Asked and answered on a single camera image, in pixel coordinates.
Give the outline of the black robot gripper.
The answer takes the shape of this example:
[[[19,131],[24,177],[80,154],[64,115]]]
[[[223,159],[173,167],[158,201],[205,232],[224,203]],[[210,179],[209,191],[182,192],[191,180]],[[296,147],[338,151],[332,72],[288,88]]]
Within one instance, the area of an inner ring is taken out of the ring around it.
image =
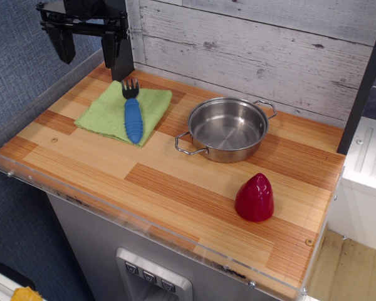
[[[115,65],[120,41],[128,37],[125,5],[120,1],[40,1],[41,27],[59,58],[70,64],[75,57],[73,34],[102,37],[105,66]]]

